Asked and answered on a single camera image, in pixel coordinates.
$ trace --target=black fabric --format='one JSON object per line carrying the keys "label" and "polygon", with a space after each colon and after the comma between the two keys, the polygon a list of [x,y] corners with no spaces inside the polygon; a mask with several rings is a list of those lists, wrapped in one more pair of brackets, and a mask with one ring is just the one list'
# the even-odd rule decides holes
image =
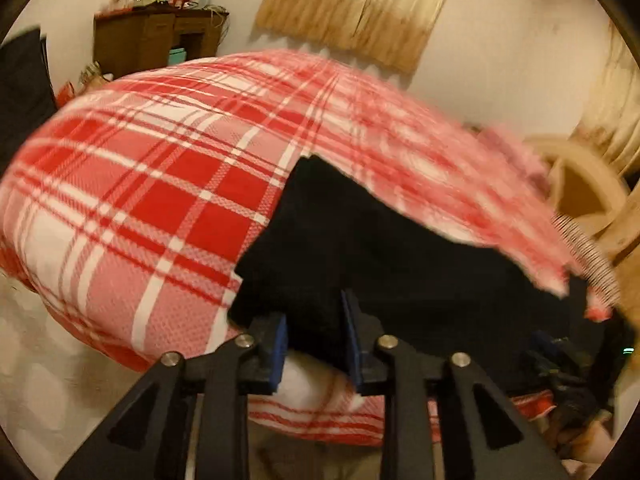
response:
{"label": "black fabric", "polygon": [[559,299],[491,248],[451,242],[398,214],[317,157],[293,169],[268,227],[240,259],[230,319],[287,315],[290,346],[344,369],[339,291],[419,351],[468,352],[509,394],[541,386],[520,365],[534,330],[572,335],[594,355],[602,329],[584,320],[586,283]]}
{"label": "black fabric", "polygon": [[0,478],[2,480],[38,480],[23,462],[0,428]]}
{"label": "black fabric", "polygon": [[0,175],[26,138],[57,110],[40,29],[0,47]]}

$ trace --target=bed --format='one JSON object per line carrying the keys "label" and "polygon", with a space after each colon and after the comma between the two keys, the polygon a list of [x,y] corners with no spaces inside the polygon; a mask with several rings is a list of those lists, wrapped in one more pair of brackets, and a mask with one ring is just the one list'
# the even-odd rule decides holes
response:
{"label": "bed", "polygon": [[[566,269],[583,270],[500,153],[390,85],[285,50],[133,74],[62,108],[0,183],[0,266],[129,368],[211,352],[239,333],[226,320],[236,261],[311,154],[424,226],[496,247],[540,288],[561,296]],[[588,316],[606,319],[598,291],[588,298]],[[530,417],[552,405],[548,392],[514,401]],[[276,430],[366,445],[380,443],[383,409],[295,352],[277,394],[249,402]]]}

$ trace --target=red plaid blanket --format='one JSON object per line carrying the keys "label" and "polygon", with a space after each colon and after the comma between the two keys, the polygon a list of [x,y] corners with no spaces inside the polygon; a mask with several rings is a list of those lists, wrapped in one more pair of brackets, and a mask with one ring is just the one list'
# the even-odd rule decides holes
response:
{"label": "red plaid blanket", "polygon": [[[134,74],[72,101],[0,185],[0,264],[124,365],[211,352],[237,333],[226,322],[235,262],[311,153],[442,235],[499,248],[556,294],[563,268],[580,270],[550,209],[499,153],[391,86],[287,51]],[[590,315],[607,317],[590,300]],[[550,400],[520,404],[535,415]],[[250,416],[305,438],[376,444],[383,403],[294,354],[276,396],[251,399]]]}

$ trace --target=black bag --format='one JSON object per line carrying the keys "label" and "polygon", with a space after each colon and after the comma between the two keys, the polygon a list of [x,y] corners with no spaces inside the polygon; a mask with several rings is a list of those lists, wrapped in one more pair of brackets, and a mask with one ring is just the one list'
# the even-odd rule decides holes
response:
{"label": "black bag", "polygon": [[0,47],[0,175],[27,137],[57,110],[46,40],[34,28]]}

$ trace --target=wooden desk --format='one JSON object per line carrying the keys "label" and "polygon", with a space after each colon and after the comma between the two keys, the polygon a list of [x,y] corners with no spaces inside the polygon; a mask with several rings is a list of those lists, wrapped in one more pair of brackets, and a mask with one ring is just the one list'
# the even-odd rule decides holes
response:
{"label": "wooden desk", "polygon": [[187,59],[215,56],[226,14],[203,9],[144,7],[94,18],[94,60],[115,78],[166,66],[178,46]]}

